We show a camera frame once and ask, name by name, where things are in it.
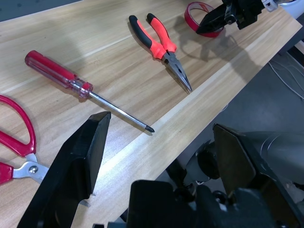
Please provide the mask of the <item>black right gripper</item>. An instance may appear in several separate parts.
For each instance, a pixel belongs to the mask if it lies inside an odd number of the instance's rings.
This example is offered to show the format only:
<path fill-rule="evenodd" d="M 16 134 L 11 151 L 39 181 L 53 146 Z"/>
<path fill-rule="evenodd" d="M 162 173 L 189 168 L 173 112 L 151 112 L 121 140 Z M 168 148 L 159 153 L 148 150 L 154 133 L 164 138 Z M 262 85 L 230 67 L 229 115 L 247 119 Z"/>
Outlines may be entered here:
<path fill-rule="evenodd" d="M 257 21 L 261 14 L 260 0 L 224 0 L 223 4 L 209 12 L 197 29 L 197 33 L 211 33 L 234 22 L 243 29 Z"/>

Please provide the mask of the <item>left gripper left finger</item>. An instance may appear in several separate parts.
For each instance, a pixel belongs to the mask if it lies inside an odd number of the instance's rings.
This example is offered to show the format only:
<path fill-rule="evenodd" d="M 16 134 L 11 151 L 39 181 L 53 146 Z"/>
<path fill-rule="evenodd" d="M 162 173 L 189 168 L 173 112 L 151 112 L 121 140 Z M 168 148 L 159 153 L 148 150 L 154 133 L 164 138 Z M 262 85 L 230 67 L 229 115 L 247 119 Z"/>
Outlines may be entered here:
<path fill-rule="evenodd" d="M 69 228 L 78 204 L 94 191 L 110 112 L 91 115 L 61 146 L 19 228 Z"/>

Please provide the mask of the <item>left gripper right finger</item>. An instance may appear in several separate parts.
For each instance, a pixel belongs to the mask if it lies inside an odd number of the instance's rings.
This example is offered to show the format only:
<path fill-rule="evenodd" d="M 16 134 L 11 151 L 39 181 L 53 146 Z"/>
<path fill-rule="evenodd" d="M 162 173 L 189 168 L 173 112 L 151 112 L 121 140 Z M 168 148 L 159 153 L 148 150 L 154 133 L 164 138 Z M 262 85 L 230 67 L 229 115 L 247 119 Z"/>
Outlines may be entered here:
<path fill-rule="evenodd" d="M 249 139 L 213 125 L 218 171 L 228 194 L 227 208 L 252 228 L 302 228 L 304 216 Z"/>

